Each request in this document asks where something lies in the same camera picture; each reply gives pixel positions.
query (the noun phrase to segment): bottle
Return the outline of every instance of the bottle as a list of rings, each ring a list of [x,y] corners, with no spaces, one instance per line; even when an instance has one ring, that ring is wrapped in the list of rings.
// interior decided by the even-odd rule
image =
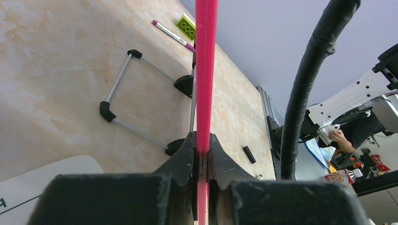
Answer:
[[[355,169],[353,171],[343,169],[339,170],[334,173],[330,173],[328,175],[325,175],[324,178],[326,181],[332,181],[332,182],[340,182],[342,184],[352,184],[355,182],[355,179],[357,177],[361,177],[362,172],[360,169]]]

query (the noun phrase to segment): purple marker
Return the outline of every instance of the purple marker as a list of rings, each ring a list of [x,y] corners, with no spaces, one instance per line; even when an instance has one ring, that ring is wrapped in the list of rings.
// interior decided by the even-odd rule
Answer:
[[[182,40],[182,38],[180,38],[179,36],[177,36],[177,34],[171,32],[169,29],[167,29],[165,26],[161,25],[160,22],[153,20],[152,24],[159,28],[161,31],[165,32],[167,35],[169,35],[170,37],[174,38],[174,40],[178,41],[180,44],[184,45],[187,49],[189,49],[191,52],[195,52],[195,48],[193,48],[192,45],[190,45],[189,43],[187,43],[186,41]]]

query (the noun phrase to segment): person's arm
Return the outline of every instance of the person's arm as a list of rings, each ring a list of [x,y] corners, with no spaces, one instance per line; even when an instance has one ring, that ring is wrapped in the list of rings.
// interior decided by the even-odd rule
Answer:
[[[338,144],[340,151],[342,152],[355,151],[355,148],[352,146],[352,143],[345,138],[344,133],[340,129],[331,131],[329,133],[329,138]]]

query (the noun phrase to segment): white plastic lid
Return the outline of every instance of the white plastic lid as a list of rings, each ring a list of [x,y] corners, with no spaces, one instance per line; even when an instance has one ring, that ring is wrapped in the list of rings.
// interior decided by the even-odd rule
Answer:
[[[363,176],[363,174],[362,174],[362,172],[360,171],[360,169],[355,169],[355,170],[353,170],[353,172],[354,172],[354,175],[355,175],[356,177],[361,177],[361,176]]]

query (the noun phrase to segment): pink stick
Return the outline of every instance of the pink stick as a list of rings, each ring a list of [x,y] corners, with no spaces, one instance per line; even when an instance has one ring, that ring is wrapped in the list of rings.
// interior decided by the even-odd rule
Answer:
[[[217,7],[218,0],[196,0],[197,148],[198,154],[204,158],[207,158],[210,142]],[[198,220],[199,225],[204,225],[208,199],[207,174],[200,176]]]

